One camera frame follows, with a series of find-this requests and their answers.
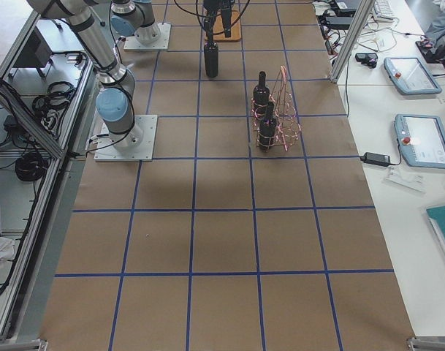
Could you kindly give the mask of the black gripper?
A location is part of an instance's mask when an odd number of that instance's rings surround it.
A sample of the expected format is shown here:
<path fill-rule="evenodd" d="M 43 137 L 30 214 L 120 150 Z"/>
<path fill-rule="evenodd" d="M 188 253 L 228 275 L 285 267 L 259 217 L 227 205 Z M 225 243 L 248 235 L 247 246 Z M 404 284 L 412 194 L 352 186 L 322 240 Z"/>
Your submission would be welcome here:
<path fill-rule="evenodd" d="M 204 0 L 203 8 L 206 10 L 203 26 L 207 41 L 213 41 L 213 27 L 216 22 L 218 11 L 221 10 L 221 20 L 226 38 L 231 37 L 232 6 L 234 0 Z"/>

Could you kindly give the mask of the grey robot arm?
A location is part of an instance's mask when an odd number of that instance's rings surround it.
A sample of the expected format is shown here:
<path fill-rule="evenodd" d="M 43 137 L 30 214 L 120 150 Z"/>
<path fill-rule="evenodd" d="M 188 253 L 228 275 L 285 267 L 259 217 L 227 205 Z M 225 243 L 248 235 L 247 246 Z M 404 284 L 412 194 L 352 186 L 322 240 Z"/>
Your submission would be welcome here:
<path fill-rule="evenodd" d="M 232 36 L 233 1 L 203 1 L 202 6 L 195 1 L 195 10 L 188 10 L 174 5 L 186 14 L 194 16 L 204 31 L 208 44 L 215 42 L 216 35 Z M 156 24 L 152 1 L 111 1 L 110 21 L 115 31 L 122 37 L 135 37 L 141 44 L 151 44 L 160 38 L 161 33 Z"/>
<path fill-rule="evenodd" d="M 132 104 L 135 79 L 118 61 L 108 44 L 92 9 L 100 1 L 30 1 L 28 4 L 42 18 L 65 20 L 77 40 L 92 59 L 101 91 L 96 97 L 96 111 L 108 129 L 110 145 L 131 148 L 142 140 Z"/>

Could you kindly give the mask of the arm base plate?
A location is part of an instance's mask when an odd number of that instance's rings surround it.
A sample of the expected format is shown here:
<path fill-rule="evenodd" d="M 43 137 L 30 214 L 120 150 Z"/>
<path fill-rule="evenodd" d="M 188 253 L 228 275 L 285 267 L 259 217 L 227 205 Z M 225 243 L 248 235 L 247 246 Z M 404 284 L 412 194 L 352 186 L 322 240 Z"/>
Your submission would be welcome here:
<path fill-rule="evenodd" d="M 125 51 L 156 51 L 168 50 L 170 43 L 171 23 L 153 23 L 139 28 L 132 37 L 127 37 Z"/>
<path fill-rule="evenodd" d="M 122 140 L 121 136 L 109 134 L 105 122 L 102 123 L 101 133 L 105 137 L 98 141 L 98 151 L 94 152 L 97 162 L 133 162 L 153 160 L 157 115 L 136 115 L 134 128 Z"/>

